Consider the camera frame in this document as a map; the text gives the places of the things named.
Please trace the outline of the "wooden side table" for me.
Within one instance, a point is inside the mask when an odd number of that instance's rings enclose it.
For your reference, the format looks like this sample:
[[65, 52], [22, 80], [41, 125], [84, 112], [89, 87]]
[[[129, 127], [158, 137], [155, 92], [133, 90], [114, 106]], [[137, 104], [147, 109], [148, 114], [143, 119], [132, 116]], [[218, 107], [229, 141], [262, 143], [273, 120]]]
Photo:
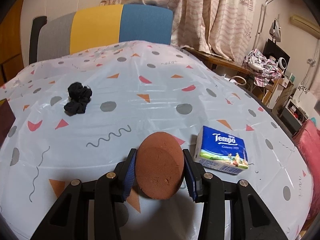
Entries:
[[274, 80], [267, 80], [265, 86], [259, 85], [256, 77], [263, 78], [260, 73], [254, 72], [251, 68], [242, 66], [232, 60], [224, 59], [220, 56], [204, 53], [193, 48], [185, 47], [185, 50], [200, 61], [210, 70], [221, 75], [225, 71], [225, 76], [230, 77], [241, 87], [253, 93], [262, 103], [274, 112], [280, 111], [290, 99], [293, 91], [292, 82], [285, 76]]

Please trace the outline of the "pile of checked clothes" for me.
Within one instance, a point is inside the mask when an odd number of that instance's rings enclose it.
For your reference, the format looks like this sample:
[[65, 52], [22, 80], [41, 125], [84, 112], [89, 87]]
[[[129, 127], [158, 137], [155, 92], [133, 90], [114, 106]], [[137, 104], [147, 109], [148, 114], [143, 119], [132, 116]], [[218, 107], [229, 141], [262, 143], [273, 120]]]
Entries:
[[267, 59], [259, 49], [250, 51], [244, 57], [242, 65], [253, 72], [254, 84], [259, 87], [266, 87], [270, 81], [281, 77], [277, 64]]

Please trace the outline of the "wall air conditioner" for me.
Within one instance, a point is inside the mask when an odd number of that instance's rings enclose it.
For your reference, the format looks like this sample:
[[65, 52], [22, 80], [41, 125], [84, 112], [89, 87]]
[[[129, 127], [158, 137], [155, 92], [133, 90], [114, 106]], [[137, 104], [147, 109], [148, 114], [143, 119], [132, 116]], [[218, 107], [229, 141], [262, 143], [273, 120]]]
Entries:
[[319, 26], [313, 24], [306, 18], [303, 18], [299, 15], [292, 15], [290, 17], [290, 23], [294, 25], [295, 27], [302, 29], [303, 31], [309, 33], [310, 35], [314, 36], [319, 40], [320, 38], [320, 31]]

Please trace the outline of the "grey yellow blue chair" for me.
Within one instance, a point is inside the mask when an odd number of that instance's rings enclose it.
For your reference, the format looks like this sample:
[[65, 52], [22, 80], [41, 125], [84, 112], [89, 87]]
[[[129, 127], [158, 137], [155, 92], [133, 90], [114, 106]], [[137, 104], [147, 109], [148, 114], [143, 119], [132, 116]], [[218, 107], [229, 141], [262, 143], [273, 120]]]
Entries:
[[29, 63], [119, 42], [170, 44], [173, 17], [170, 9], [142, 4], [91, 7], [51, 21], [39, 16], [31, 26]]

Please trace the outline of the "pink cushion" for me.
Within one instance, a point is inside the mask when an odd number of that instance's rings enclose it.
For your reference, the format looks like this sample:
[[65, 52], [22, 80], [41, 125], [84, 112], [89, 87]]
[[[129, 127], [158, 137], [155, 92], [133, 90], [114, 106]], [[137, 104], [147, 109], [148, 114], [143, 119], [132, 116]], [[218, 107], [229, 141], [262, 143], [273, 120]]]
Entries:
[[311, 120], [307, 120], [293, 140], [313, 178], [313, 196], [307, 217], [310, 220], [319, 213], [319, 129]]

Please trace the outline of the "brown makeup sponge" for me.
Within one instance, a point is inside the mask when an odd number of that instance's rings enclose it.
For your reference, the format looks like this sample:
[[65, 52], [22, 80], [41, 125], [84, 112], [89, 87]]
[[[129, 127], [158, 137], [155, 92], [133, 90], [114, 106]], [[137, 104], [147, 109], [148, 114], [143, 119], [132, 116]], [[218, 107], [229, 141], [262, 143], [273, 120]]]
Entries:
[[183, 151], [169, 133], [152, 133], [138, 148], [136, 181], [143, 193], [152, 199], [171, 198], [181, 186], [183, 169]]

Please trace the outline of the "pink patterned curtain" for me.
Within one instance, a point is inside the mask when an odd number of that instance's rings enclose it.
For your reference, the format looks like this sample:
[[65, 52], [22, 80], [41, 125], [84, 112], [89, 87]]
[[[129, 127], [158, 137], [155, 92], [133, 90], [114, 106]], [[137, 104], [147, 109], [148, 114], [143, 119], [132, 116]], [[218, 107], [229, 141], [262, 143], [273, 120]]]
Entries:
[[255, 0], [102, 0], [170, 9], [171, 44], [242, 62], [251, 39]]

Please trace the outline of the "black scrunchie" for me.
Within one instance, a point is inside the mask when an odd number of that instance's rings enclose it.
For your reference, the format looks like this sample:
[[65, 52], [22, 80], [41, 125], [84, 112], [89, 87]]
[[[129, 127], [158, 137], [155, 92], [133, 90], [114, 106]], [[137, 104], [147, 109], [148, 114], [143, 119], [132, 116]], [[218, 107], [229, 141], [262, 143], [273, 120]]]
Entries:
[[84, 114], [86, 107], [91, 101], [93, 92], [79, 82], [68, 87], [69, 102], [65, 104], [64, 110], [68, 115]]

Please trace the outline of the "blue Tempo tissue pack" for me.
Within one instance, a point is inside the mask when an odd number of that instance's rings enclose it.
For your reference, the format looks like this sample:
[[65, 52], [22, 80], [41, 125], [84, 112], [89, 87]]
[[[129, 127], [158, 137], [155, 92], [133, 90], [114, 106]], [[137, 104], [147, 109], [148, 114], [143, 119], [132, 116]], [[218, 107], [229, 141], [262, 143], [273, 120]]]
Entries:
[[203, 167], [232, 175], [249, 168], [245, 142], [207, 126], [197, 136], [193, 160]]

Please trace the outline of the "black monitor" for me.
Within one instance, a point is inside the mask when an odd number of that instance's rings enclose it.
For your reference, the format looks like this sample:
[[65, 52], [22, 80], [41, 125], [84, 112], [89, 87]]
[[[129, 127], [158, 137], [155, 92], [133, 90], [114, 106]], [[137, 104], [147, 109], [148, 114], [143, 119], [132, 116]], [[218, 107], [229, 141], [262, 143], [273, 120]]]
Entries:
[[290, 61], [290, 56], [283, 51], [276, 43], [274, 43], [271, 39], [268, 39], [265, 43], [263, 49], [263, 55], [269, 59], [270, 57], [274, 57], [276, 59], [276, 63], [278, 62], [280, 57], [283, 57], [287, 61], [287, 66]]

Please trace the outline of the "wooden wardrobe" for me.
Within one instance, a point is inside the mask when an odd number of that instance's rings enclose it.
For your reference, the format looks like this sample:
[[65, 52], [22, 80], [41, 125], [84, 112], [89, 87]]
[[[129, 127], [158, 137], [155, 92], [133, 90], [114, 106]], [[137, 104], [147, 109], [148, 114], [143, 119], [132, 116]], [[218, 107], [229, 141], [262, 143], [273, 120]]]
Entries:
[[17, 0], [1, 23], [1, 85], [14, 78], [23, 68], [20, 22], [24, 0]]

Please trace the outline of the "patterned plastic tablecloth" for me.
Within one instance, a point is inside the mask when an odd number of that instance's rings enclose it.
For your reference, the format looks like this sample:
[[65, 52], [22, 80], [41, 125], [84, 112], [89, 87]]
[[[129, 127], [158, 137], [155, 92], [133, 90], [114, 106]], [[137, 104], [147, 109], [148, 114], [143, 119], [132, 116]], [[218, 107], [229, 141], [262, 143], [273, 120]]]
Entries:
[[[93, 94], [84, 114], [68, 115], [68, 87]], [[29, 65], [1, 87], [15, 122], [1, 147], [1, 215], [30, 239], [73, 179], [112, 171], [151, 133], [194, 151], [203, 126], [244, 140], [247, 180], [288, 239], [310, 210], [312, 176], [291, 138], [251, 94], [174, 47], [143, 41], [91, 48]]]

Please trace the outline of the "white round fan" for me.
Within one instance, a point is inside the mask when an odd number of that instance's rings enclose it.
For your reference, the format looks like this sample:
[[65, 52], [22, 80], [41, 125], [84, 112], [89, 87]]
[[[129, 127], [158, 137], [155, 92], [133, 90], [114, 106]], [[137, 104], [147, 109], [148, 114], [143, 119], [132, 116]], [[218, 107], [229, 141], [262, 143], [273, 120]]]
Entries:
[[287, 61], [283, 57], [280, 57], [277, 62], [277, 67], [281, 70], [281, 73], [284, 74], [287, 69]]

